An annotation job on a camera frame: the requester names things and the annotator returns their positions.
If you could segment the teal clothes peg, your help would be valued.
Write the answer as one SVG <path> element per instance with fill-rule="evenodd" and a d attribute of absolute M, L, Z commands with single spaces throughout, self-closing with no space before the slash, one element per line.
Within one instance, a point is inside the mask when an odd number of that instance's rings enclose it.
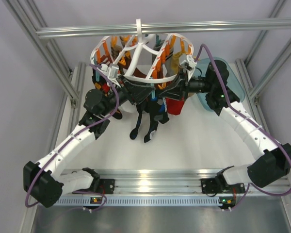
<path fill-rule="evenodd" d="M 153 83 L 151 83 L 150 85 L 153 88 L 151 92 L 151 101 L 155 101 L 156 100 L 156 87 Z"/>

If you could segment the black blue sock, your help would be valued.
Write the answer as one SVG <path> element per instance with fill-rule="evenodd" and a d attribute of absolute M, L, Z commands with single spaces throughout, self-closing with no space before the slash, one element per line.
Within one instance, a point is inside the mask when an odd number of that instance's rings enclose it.
<path fill-rule="evenodd" d="M 150 126 L 147 134 L 144 136 L 144 143 L 147 143 L 153 139 L 159 123 L 165 124 L 169 121 L 165 98 L 150 97 L 147 102 L 147 106 L 150 117 Z"/>
<path fill-rule="evenodd" d="M 142 116 L 143 116 L 143 112 L 145 113 L 149 113 L 149 108 L 148 108 L 148 100 L 143 101 L 140 104 L 136 105 L 136 110 L 138 113 L 138 117 L 137 117 L 137 122 L 136 122 L 136 126 L 135 128 L 130 132 L 129 137 L 131 140 L 134 140 L 137 135 L 138 135 L 138 131 L 142 122 Z"/>

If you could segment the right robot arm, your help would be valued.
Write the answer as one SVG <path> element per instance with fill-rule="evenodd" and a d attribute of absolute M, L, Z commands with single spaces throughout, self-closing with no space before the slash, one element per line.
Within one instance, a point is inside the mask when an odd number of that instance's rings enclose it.
<path fill-rule="evenodd" d="M 229 192 L 235 184 L 251 184 L 258 191 L 291 173 L 291 145 L 281 144 L 250 116 L 240 98 L 227 85 L 229 72 L 221 60 L 210 59 L 204 77 L 194 77 L 195 60 L 183 61 L 175 79 L 162 92 L 170 99 L 184 99 L 190 93 L 204 93 L 208 107 L 223 119 L 246 144 L 254 162 L 221 170 L 217 188 Z"/>

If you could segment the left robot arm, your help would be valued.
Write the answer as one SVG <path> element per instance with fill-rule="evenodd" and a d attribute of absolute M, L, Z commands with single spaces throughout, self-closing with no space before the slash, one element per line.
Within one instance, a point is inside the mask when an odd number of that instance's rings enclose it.
<path fill-rule="evenodd" d="M 109 125 L 109 118 L 118 107 L 127 101 L 144 101 L 154 87 L 133 84 L 124 79 L 119 89 L 111 86 L 113 92 L 105 96 L 98 89 L 91 89 L 85 95 L 85 114 L 75 129 L 54 150 L 37 162 L 29 161 L 23 168 L 23 187 L 27 195 L 25 205 L 30 208 L 29 197 L 48 208 L 65 194 L 87 190 L 98 191 L 100 176 L 90 168 L 83 168 L 70 174 L 62 174 L 66 166 L 88 145 L 97 141 Z"/>

